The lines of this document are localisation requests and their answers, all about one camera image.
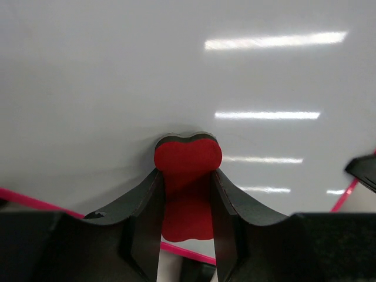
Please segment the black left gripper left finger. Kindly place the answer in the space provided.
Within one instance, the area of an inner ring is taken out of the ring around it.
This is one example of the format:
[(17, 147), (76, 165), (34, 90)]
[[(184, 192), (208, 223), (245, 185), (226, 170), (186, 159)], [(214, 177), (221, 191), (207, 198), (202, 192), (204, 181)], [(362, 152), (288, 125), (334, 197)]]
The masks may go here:
[(113, 202), (87, 214), (112, 281), (156, 281), (163, 221), (163, 177), (154, 169)]

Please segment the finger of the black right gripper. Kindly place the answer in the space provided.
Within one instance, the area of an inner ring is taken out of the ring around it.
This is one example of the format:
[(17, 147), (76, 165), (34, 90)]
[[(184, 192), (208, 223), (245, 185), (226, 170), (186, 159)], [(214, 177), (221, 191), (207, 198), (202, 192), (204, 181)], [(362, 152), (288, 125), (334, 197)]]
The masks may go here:
[(376, 188), (376, 160), (375, 155), (353, 158), (345, 167), (345, 171), (354, 176), (361, 184), (375, 192)]

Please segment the red whiteboard eraser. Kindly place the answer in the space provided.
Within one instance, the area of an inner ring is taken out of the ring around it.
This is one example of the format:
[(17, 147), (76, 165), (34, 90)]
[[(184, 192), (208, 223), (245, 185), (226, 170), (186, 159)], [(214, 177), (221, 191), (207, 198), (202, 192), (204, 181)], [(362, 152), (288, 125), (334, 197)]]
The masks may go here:
[(166, 206), (162, 236), (171, 242), (213, 238), (210, 177), (221, 164), (217, 139), (207, 132), (169, 134), (155, 146)]

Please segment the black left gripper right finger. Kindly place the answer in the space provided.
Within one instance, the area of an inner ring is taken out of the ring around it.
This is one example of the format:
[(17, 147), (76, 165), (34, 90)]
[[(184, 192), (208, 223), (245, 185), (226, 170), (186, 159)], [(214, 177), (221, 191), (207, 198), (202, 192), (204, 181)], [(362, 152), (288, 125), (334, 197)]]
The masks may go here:
[(229, 281), (249, 257), (248, 227), (287, 218), (237, 187), (220, 169), (210, 174), (210, 208), (219, 281)]

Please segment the pink framed whiteboard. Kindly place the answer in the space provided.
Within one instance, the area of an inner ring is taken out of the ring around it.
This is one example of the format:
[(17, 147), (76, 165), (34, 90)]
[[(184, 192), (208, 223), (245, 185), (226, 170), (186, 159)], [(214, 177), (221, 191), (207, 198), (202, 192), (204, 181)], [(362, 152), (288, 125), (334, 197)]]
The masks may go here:
[(80, 214), (209, 132), (282, 214), (374, 212), (374, 1), (2, 1), (1, 195)]

